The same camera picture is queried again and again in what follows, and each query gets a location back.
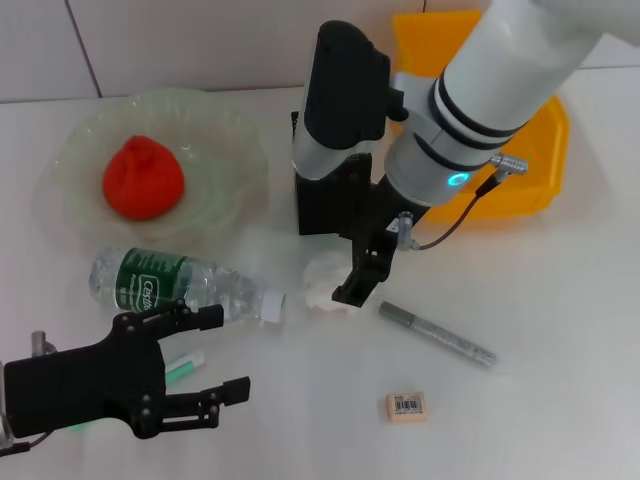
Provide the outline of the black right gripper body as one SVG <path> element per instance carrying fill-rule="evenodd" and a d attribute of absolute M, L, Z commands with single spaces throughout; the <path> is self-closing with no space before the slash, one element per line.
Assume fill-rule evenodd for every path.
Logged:
<path fill-rule="evenodd" d="M 386 228 L 401 213 L 411 213 L 417 222 L 429 209 L 429 206 L 405 198 L 388 180 L 380 180 L 371 186 L 340 232 L 352 241 L 353 265 L 364 264 L 366 251 L 374 249 L 374 243 L 384 237 Z"/>

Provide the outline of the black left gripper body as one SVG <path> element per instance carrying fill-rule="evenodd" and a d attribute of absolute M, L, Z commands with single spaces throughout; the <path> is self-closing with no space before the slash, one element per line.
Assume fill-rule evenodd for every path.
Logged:
<path fill-rule="evenodd" d="M 6 415 L 18 438 L 115 418 L 148 439 L 162 431 L 167 321 L 122 323 L 86 347 L 4 366 Z"/>

